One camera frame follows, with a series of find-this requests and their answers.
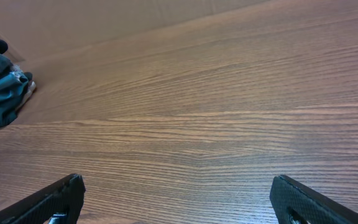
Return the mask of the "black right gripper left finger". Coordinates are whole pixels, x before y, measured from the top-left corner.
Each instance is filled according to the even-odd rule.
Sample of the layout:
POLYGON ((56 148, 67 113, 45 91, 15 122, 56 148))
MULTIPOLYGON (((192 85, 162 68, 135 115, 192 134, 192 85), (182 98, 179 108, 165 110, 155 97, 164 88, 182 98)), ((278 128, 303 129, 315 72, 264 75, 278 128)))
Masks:
POLYGON ((0 211, 0 224, 76 223, 85 197, 80 174, 70 174, 0 211))

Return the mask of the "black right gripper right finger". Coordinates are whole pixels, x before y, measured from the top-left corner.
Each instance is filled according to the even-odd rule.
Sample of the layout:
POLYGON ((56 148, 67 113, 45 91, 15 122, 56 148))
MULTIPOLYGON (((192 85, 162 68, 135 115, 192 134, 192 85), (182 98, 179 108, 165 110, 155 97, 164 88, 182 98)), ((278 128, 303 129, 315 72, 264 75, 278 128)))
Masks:
POLYGON ((287 175, 273 178, 270 202, 279 224, 358 224, 358 213, 287 175))

